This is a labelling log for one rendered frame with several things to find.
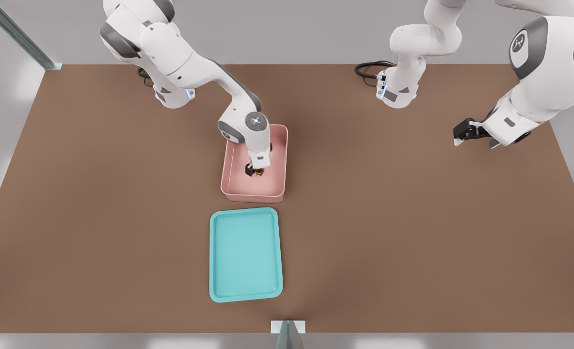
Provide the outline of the pale blue-green tray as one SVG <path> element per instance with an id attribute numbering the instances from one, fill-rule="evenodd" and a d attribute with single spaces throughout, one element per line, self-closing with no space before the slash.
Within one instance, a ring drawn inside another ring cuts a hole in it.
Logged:
<path id="1" fill-rule="evenodd" d="M 209 295 L 214 302 L 276 298 L 283 291 L 274 208 L 224 210 L 209 220 Z"/>

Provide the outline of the pink plastic box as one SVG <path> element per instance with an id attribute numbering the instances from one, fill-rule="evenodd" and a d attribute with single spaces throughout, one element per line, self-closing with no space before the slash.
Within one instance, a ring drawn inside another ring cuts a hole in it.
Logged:
<path id="1" fill-rule="evenodd" d="M 228 200 L 247 203 L 276 204 L 283 200 L 286 186 L 288 130 L 283 125 L 270 126 L 273 150 L 271 166 L 262 176 L 247 176 L 245 166 L 250 162 L 243 144 L 226 142 L 221 179 L 222 193 Z"/>

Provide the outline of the silver frame post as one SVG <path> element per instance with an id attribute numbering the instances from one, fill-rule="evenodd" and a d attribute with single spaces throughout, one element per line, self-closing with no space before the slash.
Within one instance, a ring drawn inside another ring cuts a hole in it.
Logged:
<path id="1" fill-rule="evenodd" d="M 55 63 L 0 7 L 0 27 L 46 71 L 60 71 L 63 64 Z"/>
<path id="2" fill-rule="evenodd" d="M 304 349 L 301 334 L 305 333 L 304 320 L 272 320 L 270 332 L 278 334 L 275 349 Z"/>

